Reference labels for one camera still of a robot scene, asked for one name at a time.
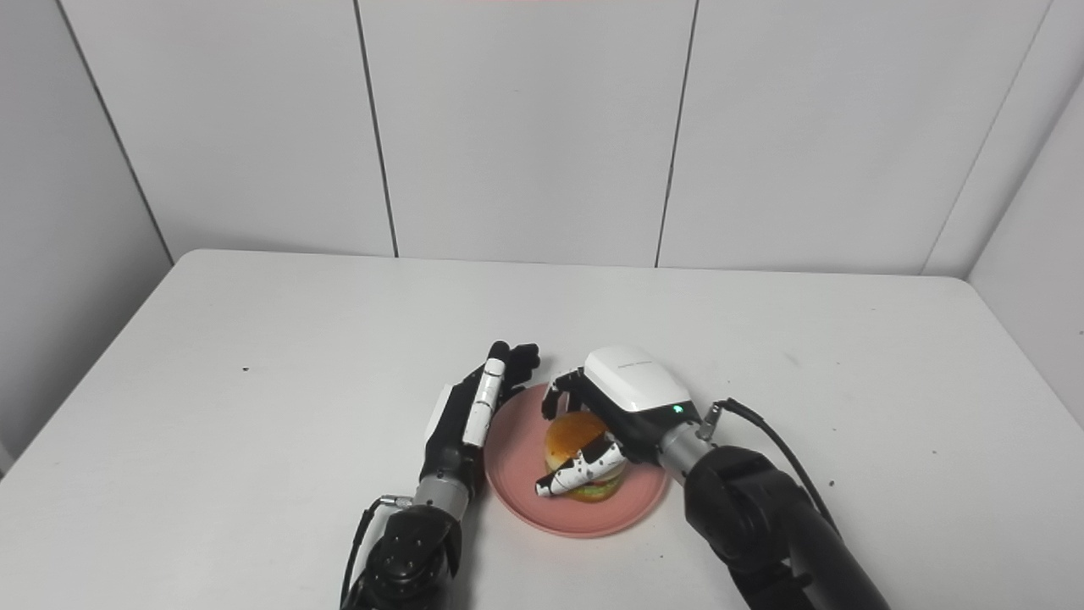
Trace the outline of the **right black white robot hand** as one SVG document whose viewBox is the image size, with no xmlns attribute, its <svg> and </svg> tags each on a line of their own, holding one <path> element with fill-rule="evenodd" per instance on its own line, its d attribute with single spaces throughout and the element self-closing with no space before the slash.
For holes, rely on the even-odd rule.
<svg viewBox="0 0 1084 610">
<path fill-rule="evenodd" d="M 589 434 L 534 484 L 539 497 L 584 489 L 625 463 L 661 467 L 679 484 L 712 451 L 698 436 L 704 424 L 689 390 L 638 347 L 611 345 L 589 353 L 583 366 L 547 386 L 541 413 L 547 421 L 592 413 L 605 426 Z"/>
</svg>

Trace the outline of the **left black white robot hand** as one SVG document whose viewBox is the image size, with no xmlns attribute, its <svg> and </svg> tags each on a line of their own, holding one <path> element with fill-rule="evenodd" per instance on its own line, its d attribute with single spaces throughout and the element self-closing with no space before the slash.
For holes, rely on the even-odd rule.
<svg viewBox="0 0 1084 610">
<path fill-rule="evenodd" d="M 483 363 L 457 385 L 451 386 L 446 404 L 423 449 L 420 480 L 441 478 L 457 482 L 464 486 L 468 498 L 476 496 L 478 486 L 483 481 L 483 443 L 468 443 L 464 440 L 464 434 L 479 386 L 485 378 L 495 377 L 487 372 L 491 360 L 504 364 L 502 374 L 498 375 L 500 384 L 487 408 L 491 416 L 495 416 L 511 398 L 525 391 L 526 382 L 530 381 L 539 367 L 539 345 L 519 343 L 509 347 L 503 341 L 492 343 Z"/>
</svg>

